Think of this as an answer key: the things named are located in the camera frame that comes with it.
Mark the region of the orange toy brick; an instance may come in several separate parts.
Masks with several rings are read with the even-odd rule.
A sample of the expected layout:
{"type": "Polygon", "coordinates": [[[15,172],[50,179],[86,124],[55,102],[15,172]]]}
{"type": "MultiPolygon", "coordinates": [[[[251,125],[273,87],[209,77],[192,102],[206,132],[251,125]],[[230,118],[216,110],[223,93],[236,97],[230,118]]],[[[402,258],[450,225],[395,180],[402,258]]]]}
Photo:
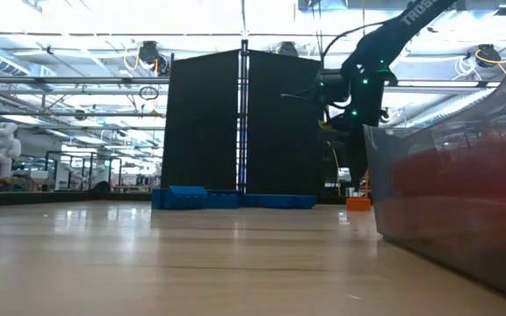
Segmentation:
{"type": "Polygon", "coordinates": [[[348,197],[345,205],[349,212],[369,212],[372,209],[372,200],[368,197],[348,197]]]}

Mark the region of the black folding partition screen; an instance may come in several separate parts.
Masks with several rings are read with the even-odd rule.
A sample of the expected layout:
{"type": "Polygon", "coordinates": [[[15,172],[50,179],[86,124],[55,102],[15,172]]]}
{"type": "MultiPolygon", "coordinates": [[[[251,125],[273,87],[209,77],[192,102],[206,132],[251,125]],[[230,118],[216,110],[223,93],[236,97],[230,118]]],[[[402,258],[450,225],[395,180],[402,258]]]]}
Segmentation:
{"type": "MultiPolygon", "coordinates": [[[[163,140],[161,185],[233,190],[238,181],[239,51],[177,60],[163,140]]],[[[248,52],[245,190],[317,196],[323,188],[322,110],[294,94],[318,61],[248,52]]]]}

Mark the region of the clear plastic bin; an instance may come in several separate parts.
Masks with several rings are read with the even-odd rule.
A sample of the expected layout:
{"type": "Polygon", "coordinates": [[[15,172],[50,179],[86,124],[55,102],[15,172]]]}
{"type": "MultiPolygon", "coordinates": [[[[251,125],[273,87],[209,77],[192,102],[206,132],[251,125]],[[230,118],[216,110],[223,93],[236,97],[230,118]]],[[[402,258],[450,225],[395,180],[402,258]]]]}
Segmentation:
{"type": "Polygon", "coordinates": [[[506,294],[506,76],[413,132],[367,127],[378,232],[506,294]]]}

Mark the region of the black equipment box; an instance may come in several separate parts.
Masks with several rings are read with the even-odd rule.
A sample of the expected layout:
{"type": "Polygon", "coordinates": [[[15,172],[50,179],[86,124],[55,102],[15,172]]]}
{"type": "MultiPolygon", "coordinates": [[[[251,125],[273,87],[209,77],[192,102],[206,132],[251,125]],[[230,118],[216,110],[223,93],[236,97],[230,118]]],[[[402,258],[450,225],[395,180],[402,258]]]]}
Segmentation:
{"type": "Polygon", "coordinates": [[[346,146],[339,133],[324,131],[324,175],[325,183],[333,183],[337,195],[348,197],[352,186],[351,169],[347,164],[346,146]]]}

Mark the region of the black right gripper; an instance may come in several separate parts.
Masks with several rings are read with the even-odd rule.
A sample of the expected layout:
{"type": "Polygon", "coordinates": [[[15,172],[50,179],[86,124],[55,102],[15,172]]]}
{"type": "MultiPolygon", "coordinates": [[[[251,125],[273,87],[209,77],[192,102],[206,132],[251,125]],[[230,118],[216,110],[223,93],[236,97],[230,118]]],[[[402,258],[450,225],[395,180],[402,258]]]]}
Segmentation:
{"type": "Polygon", "coordinates": [[[354,182],[359,187],[368,168],[364,126],[376,127],[382,117],[388,117],[382,109],[385,82],[397,84],[397,77],[386,63],[379,63],[377,68],[371,70],[356,66],[348,67],[345,71],[333,70],[338,70],[343,79],[350,82],[351,95],[346,102],[329,104],[343,109],[342,114],[330,119],[330,124],[337,131],[355,132],[353,162],[350,136],[346,136],[344,141],[344,162],[348,169],[348,182],[352,183],[354,177],[354,182]]]}

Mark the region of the grey ceiling rail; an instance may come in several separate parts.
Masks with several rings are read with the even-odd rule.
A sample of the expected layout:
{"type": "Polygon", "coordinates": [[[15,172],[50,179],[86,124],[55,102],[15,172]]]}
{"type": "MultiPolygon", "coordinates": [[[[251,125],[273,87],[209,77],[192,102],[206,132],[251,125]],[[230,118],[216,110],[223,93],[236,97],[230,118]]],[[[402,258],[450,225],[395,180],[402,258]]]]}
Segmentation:
{"type": "Polygon", "coordinates": [[[0,76],[0,83],[168,84],[169,77],[0,76]]]}

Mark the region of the black background workstation frame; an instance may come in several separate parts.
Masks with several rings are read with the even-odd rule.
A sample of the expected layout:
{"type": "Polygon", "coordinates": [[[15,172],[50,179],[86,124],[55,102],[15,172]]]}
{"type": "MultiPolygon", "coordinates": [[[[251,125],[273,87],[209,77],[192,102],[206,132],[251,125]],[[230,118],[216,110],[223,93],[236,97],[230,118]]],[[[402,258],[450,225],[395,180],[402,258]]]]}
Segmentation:
{"type": "Polygon", "coordinates": [[[113,191],[121,184],[122,159],[96,149],[47,151],[43,170],[49,191],[113,191]]]}

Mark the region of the black aluminium table frame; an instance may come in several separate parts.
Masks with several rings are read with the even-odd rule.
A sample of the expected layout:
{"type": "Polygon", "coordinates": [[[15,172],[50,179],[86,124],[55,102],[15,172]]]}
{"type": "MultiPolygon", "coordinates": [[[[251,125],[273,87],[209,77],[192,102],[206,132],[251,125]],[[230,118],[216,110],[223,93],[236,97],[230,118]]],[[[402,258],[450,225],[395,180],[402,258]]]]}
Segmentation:
{"type": "Polygon", "coordinates": [[[34,205],[62,202],[85,201],[147,201],[151,193],[115,193],[93,191],[59,191],[59,192],[0,192],[0,206],[3,205],[34,205]]]}

